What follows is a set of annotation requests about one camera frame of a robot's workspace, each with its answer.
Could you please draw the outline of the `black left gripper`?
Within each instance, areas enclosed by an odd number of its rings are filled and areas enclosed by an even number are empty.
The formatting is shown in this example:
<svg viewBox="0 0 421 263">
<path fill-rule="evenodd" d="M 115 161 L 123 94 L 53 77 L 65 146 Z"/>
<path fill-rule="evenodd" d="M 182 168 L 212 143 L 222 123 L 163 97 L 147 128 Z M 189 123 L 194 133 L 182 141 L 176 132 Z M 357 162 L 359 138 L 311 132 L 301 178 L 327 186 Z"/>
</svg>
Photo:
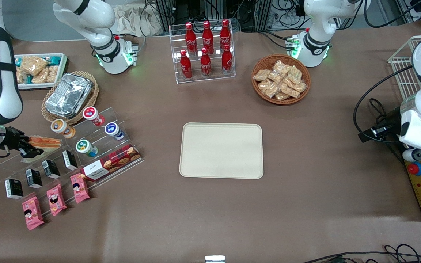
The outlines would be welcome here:
<svg viewBox="0 0 421 263">
<path fill-rule="evenodd" d="M 371 127 L 371 131 L 358 133 L 362 143 L 375 139 L 386 138 L 388 135 L 399 136 L 401 133 L 401 117 L 396 115 L 380 115 L 376 118 L 376 125 Z"/>
</svg>

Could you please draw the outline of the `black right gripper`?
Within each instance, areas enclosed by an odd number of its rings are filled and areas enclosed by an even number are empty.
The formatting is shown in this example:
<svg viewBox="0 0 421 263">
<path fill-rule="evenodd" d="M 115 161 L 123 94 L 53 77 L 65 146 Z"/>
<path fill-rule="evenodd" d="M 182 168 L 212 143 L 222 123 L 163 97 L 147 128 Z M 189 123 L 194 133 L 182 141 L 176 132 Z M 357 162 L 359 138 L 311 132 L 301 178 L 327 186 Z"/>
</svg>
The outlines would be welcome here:
<svg viewBox="0 0 421 263">
<path fill-rule="evenodd" d="M 1 150 L 6 150 L 6 148 L 8 150 L 19 150 L 22 157 L 36 157 L 44 153 L 42 149 L 31 145 L 27 146 L 27 144 L 30 144 L 30 137 L 12 126 L 5 127 L 5 132 L 0 133 L 0 135 L 4 135 L 0 143 Z"/>
</svg>

